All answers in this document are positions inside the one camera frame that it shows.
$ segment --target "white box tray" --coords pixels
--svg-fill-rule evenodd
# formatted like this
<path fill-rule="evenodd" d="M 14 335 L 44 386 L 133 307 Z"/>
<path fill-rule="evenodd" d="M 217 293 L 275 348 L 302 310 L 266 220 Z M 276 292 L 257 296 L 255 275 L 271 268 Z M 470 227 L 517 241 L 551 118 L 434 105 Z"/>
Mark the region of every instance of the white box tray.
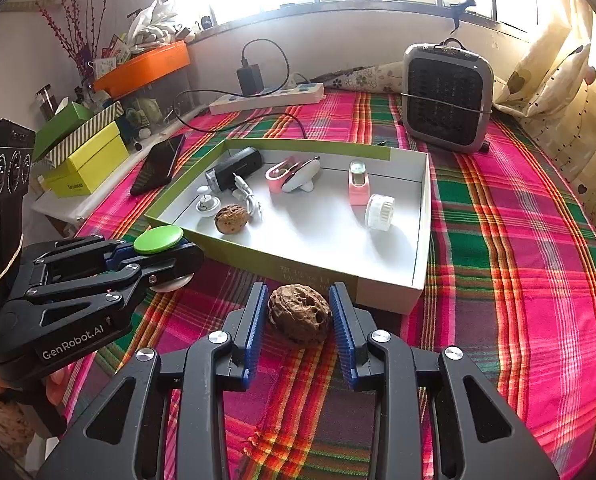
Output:
<path fill-rule="evenodd" d="M 260 140 L 265 146 L 278 142 Z M 208 255 L 225 263 L 234 264 L 228 254 L 236 247 L 247 250 L 248 257 L 236 266 L 287 283 L 310 285 L 324 294 L 334 279 L 332 275 L 342 276 L 335 281 L 345 283 L 348 280 L 344 276 L 352 276 L 355 282 L 347 286 L 355 293 L 351 299 L 357 303 L 403 314 L 411 311 L 423 290 L 427 271 L 431 204 L 427 154 L 386 148 L 389 160 L 379 160 L 260 149 L 264 167 L 247 182 L 262 206 L 261 219 L 252 219 L 238 234 L 225 235 L 216 229 L 214 218 L 202 218 L 196 211 L 197 188 L 206 185 L 204 170 L 239 149 L 226 149 L 202 171 L 195 171 L 193 179 L 156 215 L 156 223 L 179 225 L 203 249 L 214 240 L 209 243 Z M 290 155 L 296 160 L 320 156 L 321 171 L 314 179 L 312 192 L 270 193 L 265 172 Z M 349 204 L 348 168 L 354 158 L 361 158 L 366 165 L 371 193 L 396 199 L 393 223 L 387 232 L 366 228 L 365 207 Z M 218 197 L 222 206 L 238 203 L 230 191 Z M 268 264 L 276 268 L 265 270 Z"/>

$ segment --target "green box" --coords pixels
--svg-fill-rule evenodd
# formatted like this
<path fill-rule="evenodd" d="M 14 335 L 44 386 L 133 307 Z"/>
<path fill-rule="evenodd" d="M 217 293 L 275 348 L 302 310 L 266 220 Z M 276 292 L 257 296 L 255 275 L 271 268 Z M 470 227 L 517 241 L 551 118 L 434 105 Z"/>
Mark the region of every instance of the green box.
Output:
<path fill-rule="evenodd" d="M 54 170 L 44 175 L 59 198 L 93 193 L 129 156 L 115 122 L 105 126 Z"/>
<path fill-rule="evenodd" d="M 62 139 L 89 121 L 94 114 L 78 103 L 69 102 L 36 133 L 32 160 L 42 158 Z"/>

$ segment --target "screw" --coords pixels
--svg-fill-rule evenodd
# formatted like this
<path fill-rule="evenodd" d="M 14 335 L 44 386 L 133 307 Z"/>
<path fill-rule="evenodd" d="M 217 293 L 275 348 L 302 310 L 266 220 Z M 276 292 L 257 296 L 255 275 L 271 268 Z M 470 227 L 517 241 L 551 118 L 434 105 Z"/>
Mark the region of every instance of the screw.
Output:
<path fill-rule="evenodd" d="M 216 345 L 224 343 L 228 338 L 229 336 L 227 335 L 227 333 L 223 332 L 222 330 L 219 330 L 218 332 L 211 332 L 209 334 L 209 341 Z"/>
<path fill-rule="evenodd" d="M 371 333 L 371 338 L 378 343 L 386 343 L 391 339 L 391 334 L 386 330 L 374 330 Z"/>
<path fill-rule="evenodd" d="M 447 346 L 447 348 L 444 349 L 444 354 L 449 359 L 453 359 L 454 361 L 459 361 L 464 355 L 462 350 L 460 350 L 457 346 Z"/>
<path fill-rule="evenodd" d="M 151 361 L 156 356 L 156 351 L 153 348 L 141 348 L 136 352 L 136 359 L 138 361 Z"/>

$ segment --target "power strip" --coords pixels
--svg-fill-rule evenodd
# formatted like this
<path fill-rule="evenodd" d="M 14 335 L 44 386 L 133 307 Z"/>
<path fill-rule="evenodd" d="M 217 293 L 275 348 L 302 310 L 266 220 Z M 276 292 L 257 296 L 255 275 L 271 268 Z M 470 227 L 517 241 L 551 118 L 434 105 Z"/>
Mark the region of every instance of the power strip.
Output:
<path fill-rule="evenodd" d="M 265 88 L 261 93 L 271 91 Z M 224 95 L 209 105 L 213 115 L 228 114 L 255 108 L 271 108 L 274 106 L 308 105 L 319 103 L 325 97 L 323 83 L 303 83 L 296 88 L 278 90 L 277 92 L 260 97 L 236 97 Z"/>

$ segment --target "smartphone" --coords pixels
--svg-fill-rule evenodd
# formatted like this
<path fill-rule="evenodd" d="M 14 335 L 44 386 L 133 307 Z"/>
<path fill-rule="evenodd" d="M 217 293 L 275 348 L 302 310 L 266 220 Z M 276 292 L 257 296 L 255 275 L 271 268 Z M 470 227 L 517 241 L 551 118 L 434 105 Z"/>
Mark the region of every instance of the smartphone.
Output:
<path fill-rule="evenodd" d="M 136 196 L 171 182 L 184 140 L 184 135 L 178 135 L 154 144 L 129 193 Z"/>

